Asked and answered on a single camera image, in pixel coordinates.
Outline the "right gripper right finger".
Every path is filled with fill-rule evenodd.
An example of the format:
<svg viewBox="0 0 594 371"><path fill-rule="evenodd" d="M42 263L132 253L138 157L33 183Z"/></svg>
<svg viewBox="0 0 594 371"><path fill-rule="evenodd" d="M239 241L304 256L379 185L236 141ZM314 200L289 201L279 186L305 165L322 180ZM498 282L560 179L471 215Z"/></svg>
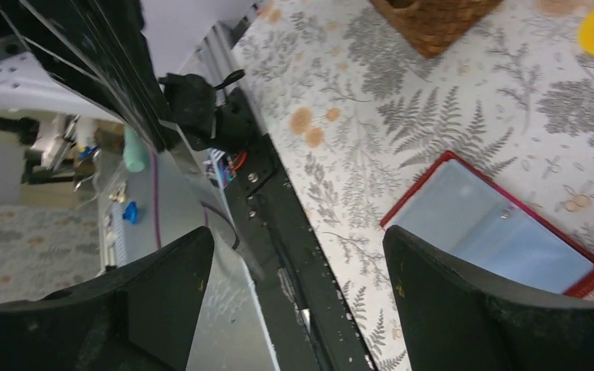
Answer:
<svg viewBox="0 0 594 371"><path fill-rule="evenodd" d="M594 301L511 281L399 226L383 247L414 370L594 370Z"/></svg>

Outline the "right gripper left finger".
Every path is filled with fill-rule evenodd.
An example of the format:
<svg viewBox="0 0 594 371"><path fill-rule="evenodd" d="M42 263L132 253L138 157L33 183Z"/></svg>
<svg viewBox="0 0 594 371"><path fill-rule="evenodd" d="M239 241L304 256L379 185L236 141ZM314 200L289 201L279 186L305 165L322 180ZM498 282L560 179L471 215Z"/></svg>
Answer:
<svg viewBox="0 0 594 371"><path fill-rule="evenodd" d="M37 301L0 304L0 370L184 370L214 239L162 249Z"/></svg>

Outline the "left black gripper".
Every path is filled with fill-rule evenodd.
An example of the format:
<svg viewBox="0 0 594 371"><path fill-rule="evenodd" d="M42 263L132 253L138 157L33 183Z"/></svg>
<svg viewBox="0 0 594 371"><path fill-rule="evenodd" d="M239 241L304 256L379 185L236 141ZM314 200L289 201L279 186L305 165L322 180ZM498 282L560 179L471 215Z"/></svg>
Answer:
<svg viewBox="0 0 594 371"><path fill-rule="evenodd" d="M0 1L0 60L32 54L43 76L123 121L154 151L179 133L156 79L140 1Z"/></svg>

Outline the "red card holder wallet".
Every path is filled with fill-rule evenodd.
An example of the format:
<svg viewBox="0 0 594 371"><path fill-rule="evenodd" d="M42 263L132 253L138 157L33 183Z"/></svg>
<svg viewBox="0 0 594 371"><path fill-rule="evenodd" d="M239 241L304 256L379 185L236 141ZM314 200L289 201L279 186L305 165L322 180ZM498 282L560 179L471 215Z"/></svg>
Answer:
<svg viewBox="0 0 594 371"><path fill-rule="evenodd" d="M380 221L501 277L584 298L594 290L594 253L444 151Z"/></svg>

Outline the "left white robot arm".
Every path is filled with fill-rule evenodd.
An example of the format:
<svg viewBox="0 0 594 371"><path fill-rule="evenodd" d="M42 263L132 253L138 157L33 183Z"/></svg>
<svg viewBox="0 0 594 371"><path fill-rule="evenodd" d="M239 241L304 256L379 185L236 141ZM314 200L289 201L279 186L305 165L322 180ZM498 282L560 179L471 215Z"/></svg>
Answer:
<svg viewBox="0 0 594 371"><path fill-rule="evenodd" d="M128 43L144 46L136 68L178 73L216 22L251 13L252 1L104 1ZM17 1L0 1L0 110L35 110L116 120L93 74Z"/></svg>

